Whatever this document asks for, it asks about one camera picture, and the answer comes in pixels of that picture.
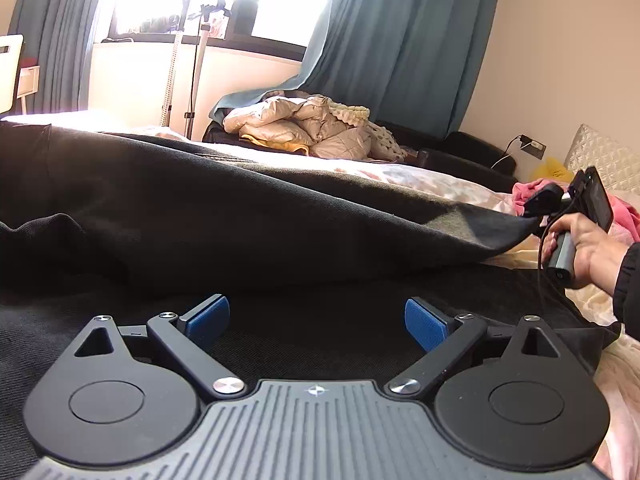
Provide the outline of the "person's right hand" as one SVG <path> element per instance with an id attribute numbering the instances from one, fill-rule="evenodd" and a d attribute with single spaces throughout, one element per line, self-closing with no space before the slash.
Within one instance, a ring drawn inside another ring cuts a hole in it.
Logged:
<path id="1" fill-rule="evenodd" d="M 620 265 L 630 245 L 609 236 L 583 214 L 564 214 L 550 226 L 544 239 L 544 262 L 550 259 L 561 234 L 568 234 L 575 246 L 574 278 L 568 287 L 594 285 L 613 296 Z"/>

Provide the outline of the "black sleeved right forearm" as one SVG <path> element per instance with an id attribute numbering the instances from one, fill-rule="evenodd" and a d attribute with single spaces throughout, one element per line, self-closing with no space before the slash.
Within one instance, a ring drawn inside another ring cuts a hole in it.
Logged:
<path id="1" fill-rule="evenodd" d="M 622 264 L 613 295 L 613 311 L 625 332 L 640 340 L 640 244 L 631 245 Z"/>

